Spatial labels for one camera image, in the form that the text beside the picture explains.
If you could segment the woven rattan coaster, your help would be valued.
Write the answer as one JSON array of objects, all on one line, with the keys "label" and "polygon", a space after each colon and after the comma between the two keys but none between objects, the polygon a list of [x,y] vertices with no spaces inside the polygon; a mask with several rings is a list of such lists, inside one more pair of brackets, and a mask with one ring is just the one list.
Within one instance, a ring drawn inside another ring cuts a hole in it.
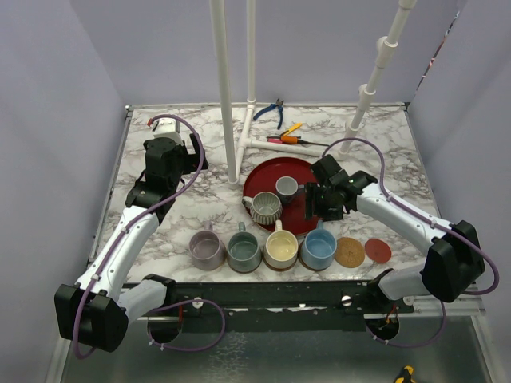
[{"label": "woven rattan coaster", "polygon": [[347,268],[356,268],[364,262],[364,259],[364,247],[357,239],[342,237],[337,240],[335,260],[338,264]]}]

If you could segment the dark green mug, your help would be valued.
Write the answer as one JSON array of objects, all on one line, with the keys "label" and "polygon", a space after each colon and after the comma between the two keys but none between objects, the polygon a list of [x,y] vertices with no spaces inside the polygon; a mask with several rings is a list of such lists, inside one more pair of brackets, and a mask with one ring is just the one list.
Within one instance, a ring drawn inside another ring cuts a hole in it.
[{"label": "dark green mug", "polygon": [[251,273],[262,256],[257,238],[246,230],[244,222],[239,222],[238,231],[228,241],[228,265],[238,273]]}]

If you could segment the ribbed grey cup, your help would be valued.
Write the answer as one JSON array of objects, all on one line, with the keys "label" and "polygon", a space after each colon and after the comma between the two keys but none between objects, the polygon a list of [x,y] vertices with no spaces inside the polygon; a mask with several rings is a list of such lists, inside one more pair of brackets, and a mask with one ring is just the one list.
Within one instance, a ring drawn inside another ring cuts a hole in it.
[{"label": "ribbed grey cup", "polygon": [[269,191],[262,191],[254,197],[244,196],[242,204],[249,210],[252,220],[259,225],[274,224],[283,212],[279,197]]}]

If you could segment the brown wooden coaster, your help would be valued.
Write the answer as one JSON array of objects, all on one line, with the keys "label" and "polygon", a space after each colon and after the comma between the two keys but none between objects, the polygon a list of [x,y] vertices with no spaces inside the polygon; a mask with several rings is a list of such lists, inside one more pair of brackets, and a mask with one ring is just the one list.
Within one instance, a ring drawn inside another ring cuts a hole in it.
[{"label": "brown wooden coaster", "polygon": [[316,268],[314,268],[314,267],[309,267],[309,266],[308,266],[308,265],[307,265],[307,264],[306,264],[306,263],[305,263],[305,262],[304,262],[301,258],[299,259],[299,261],[300,261],[300,263],[301,263],[301,265],[302,265],[303,267],[305,267],[305,268],[306,268],[306,269],[308,269],[308,270],[314,271],[314,272],[325,271],[325,270],[327,270],[327,269],[330,267],[330,265],[331,265],[331,264],[330,264],[330,265],[328,265],[328,266],[326,266],[326,267],[323,267],[323,268],[317,268],[317,267],[316,267]]},{"label": "brown wooden coaster", "polygon": [[297,261],[295,260],[291,265],[289,265],[288,267],[274,267],[272,266],[266,259],[263,259],[263,262],[265,263],[265,265],[267,267],[269,267],[271,270],[273,271],[276,271],[276,272],[284,272],[284,271],[287,271],[287,270],[290,270],[292,269],[295,264],[297,263]]}]

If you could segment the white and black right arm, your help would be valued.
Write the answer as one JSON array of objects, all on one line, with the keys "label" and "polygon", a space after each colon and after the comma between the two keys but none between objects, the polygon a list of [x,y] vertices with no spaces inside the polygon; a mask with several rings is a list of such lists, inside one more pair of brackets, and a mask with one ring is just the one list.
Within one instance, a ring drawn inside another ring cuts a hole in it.
[{"label": "white and black right arm", "polygon": [[401,235],[425,255],[421,265],[388,270],[376,278],[366,293],[368,306],[384,312],[408,296],[432,295],[453,302],[485,271],[473,225],[462,220],[452,224],[387,191],[381,177],[364,171],[352,175],[331,155],[310,167],[314,181],[305,187],[305,217],[323,221],[343,219],[358,211]]}]

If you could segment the lilac mug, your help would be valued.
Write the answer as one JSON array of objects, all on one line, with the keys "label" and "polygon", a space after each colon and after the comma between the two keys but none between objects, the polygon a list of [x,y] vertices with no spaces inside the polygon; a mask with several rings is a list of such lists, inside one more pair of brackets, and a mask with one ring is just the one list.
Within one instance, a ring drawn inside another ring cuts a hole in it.
[{"label": "lilac mug", "polygon": [[226,259],[224,243],[214,232],[212,222],[207,221],[202,231],[195,233],[188,244],[192,264],[200,270],[215,270]]}]

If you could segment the light blue mug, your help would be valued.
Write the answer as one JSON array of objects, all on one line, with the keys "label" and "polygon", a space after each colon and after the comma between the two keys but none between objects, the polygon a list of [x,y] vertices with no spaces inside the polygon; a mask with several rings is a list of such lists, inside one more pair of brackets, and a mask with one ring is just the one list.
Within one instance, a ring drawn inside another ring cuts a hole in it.
[{"label": "light blue mug", "polygon": [[303,240],[300,258],[309,267],[323,268],[333,262],[336,250],[336,238],[324,227],[323,221],[319,220],[316,229],[310,231]]}]

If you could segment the cream yellow mug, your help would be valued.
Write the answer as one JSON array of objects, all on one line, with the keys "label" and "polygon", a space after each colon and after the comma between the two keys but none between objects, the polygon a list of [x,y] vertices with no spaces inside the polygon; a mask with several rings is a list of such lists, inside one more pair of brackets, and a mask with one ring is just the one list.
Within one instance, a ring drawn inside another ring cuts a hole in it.
[{"label": "cream yellow mug", "polygon": [[263,257],[274,267],[288,267],[298,257],[298,239],[283,229],[281,220],[275,222],[275,230],[268,236]]}]

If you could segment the thin red round coaster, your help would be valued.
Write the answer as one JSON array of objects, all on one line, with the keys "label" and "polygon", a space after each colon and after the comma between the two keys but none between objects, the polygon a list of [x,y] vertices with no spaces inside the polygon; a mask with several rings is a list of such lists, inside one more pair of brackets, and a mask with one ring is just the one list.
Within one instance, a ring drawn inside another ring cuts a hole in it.
[{"label": "thin red round coaster", "polygon": [[392,257],[390,246],[381,239],[368,239],[364,245],[364,249],[366,255],[379,264],[389,262]]}]

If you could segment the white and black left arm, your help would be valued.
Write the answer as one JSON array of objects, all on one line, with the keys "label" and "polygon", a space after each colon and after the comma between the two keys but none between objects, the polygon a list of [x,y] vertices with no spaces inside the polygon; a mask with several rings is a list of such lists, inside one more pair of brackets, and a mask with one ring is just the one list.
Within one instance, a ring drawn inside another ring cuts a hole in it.
[{"label": "white and black left arm", "polygon": [[151,274],[130,290],[122,288],[147,240],[191,187],[181,182],[183,177],[196,179],[208,167],[199,136],[193,133],[190,139],[193,153],[168,137],[144,142],[145,169],[126,197],[111,238],[86,272],[72,286],[60,285],[54,295],[62,338],[113,352],[138,318],[152,310],[161,315],[174,310],[175,283],[169,278]]}]

